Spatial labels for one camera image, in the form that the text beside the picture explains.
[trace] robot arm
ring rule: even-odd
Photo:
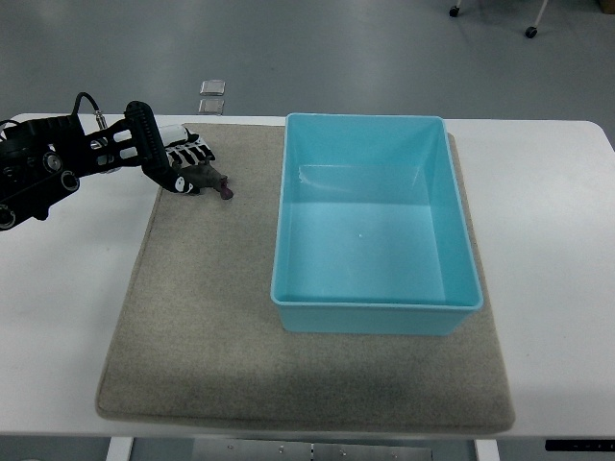
[[[98,132],[84,133],[77,114],[84,96],[94,106]],[[122,166],[140,166],[146,176],[172,192],[196,193],[198,187],[169,164],[165,146],[177,151],[190,145],[194,152],[210,154],[207,144],[199,143],[199,136],[184,127],[159,130],[152,110],[142,102],[131,102],[124,118],[107,127],[86,93],[77,97],[70,115],[12,124],[4,130],[6,138],[0,137],[0,231],[31,217],[44,220],[51,205],[79,189],[79,178]]]

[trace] blue plastic bin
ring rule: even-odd
[[[288,115],[271,299],[303,332],[446,335],[482,307],[441,118]]]

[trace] gray floor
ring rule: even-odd
[[[0,0],[0,119],[68,113],[79,91],[108,113],[141,100],[191,114],[200,83],[222,79],[227,115],[590,120],[615,145],[615,15],[597,0],[552,0],[527,39],[539,0],[465,0],[455,19],[453,3]],[[15,440],[0,439],[0,453]],[[30,441],[73,459],[61,448],[73,439]],[[541,443],[507,443],[503,459],[543,455]],[[554,456],[531,459],[589,459]]]

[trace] chair leg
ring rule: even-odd
[[[457,3],[454,7],[451,7],[451,9],[449,10],[449,16],[450,17],[457,17],[457,15],[459,14],[459,7],[461,6],[461,0],[457,0]]]
[[[538,33],[538,24],[540,23],[540,19],[542,19],[542,13],[545,12],[548,3],[549,0],[543,0],[542,6],[540,7],[540,12],[538,12],[538,17],[536,17],[536,22],[534,22],[533,26],[529,26],[526,29],[527,38],[534,38]]]

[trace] cable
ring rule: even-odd
[[[100,111],[100,109],[98,109],[96,101],[94,101],[94,98],[92,98],[89,94],[85,92],[81,92],[77,95],[77,99],[75,99],[75,106],[73,107],[72,115],[75,115],[79,111],[79,105],[81,104],[81,100],[83,98],[87,98],[87,100],[92,104],[94,110]]]

